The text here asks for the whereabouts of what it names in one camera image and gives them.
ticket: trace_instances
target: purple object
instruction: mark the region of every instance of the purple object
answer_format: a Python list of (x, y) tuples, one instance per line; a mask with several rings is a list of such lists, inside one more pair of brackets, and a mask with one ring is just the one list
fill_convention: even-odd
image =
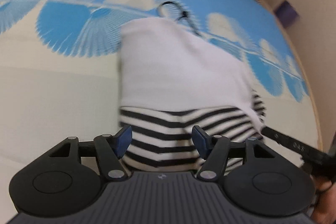
[(299, 17), (293, 6), (286, 0), (275, 9), (274, 13), (284, 28), (291, 26)]

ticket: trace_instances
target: black and white striped shirt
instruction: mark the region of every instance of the black and white striped shirt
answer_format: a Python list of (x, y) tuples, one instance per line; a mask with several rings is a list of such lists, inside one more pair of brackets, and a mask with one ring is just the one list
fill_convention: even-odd
[[(256, 93), (253, 93), (253, 109), (263, 121), (265, 107)], [(182, 112), (121, 107), (120, 126), (125, 124), (133, 130), (132, 143), (122, 159), (130, 170), (197, 170), (204, 160), (191, 140), (194, 125), (199, 125), (209, 135), (226, 136), (235, 142), (244, 142), (249, 137), (262, 139), (251, 118), (230, 106)], [(226, 171), (241, 163), (242, 159), (229, 159)]]

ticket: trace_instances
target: logo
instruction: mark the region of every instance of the logo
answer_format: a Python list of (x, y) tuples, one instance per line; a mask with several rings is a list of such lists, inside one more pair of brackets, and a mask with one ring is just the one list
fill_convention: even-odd
[(165, 179), (167, 176), (165, 174), (161, 174), (157, 176), (159, 179)]

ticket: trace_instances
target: white wall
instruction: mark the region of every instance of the white wall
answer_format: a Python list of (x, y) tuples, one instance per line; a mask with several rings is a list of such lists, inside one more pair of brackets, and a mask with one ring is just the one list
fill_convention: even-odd
[[(283, 0), (268, 0), (276, 7)], [(288, 0), (300, 15), (287, 32), (311, 85), (327, 150), (336, 130), (336, 0)]]

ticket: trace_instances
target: hand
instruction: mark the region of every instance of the hand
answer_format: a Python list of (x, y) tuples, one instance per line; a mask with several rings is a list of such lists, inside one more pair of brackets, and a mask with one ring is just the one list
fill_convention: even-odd
[(321, 193), (311, 219), (317, 224), (333, 224), (336, 221), (336, 183), (332, 185), (326, 177), (313, 177), (313, 181), (317, 191), (325, 192)]

